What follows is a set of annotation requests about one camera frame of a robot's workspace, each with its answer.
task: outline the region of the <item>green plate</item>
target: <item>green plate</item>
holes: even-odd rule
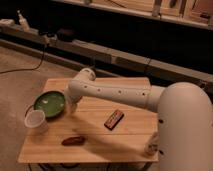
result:
[[[59,115],[65,108],[65,98],[59,91],[48,91],[39,96],[34,103],[34,110],[43,110],[46,118]]]

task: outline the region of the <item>floor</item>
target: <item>floor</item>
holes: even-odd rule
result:
[[[39,59],[0,47],[0,72],[17,68],[31,68]],[[27,164],[17,163],[26,134],[24,114],[28,106],[42,92],[48,78],[72,77],[77,71],[44,61],[36,71],[0,75],[0,171],[28,171]],[[32,164],[32,170],[41,170]],[[139,170],[142,164],[112,164],[110,171]],[[54,165],[55,170],[64,170]],[[106,170],[107,164],[81,164],[78,171]]]

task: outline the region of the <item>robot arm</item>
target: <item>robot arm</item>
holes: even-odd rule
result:
[[[207,94],[191,83],[157,86],[107,85],[81,70],[65,96],[77,103],[98,97],[158,113],[159,171],[213,171],[213,108]]]
[[[127,86],[94,82],[95,73],[81,70],[69,83],[67,97],[77,103],[82,96],[97,97],[157,112],[157,104],[165,88],[158,86]]]

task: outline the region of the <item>plastic cup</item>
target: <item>plastic cup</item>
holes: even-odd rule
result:
[[[32,130],[33,134],[42,134],[49,128],[42,110],[33,110],[29,112],[25,117],[24,124],[27,128]]]

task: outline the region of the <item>bottle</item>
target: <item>bottle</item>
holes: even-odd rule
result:
[[[24,18],[20,12],[20,10],[17,11],[18,13],[18,16],[19,16],[19,23],[20,25],[22,26],[23,30],[24,31],[29,31],[30,30],[30,27],[29,27],[29,24],[26,20],[26,18]]]

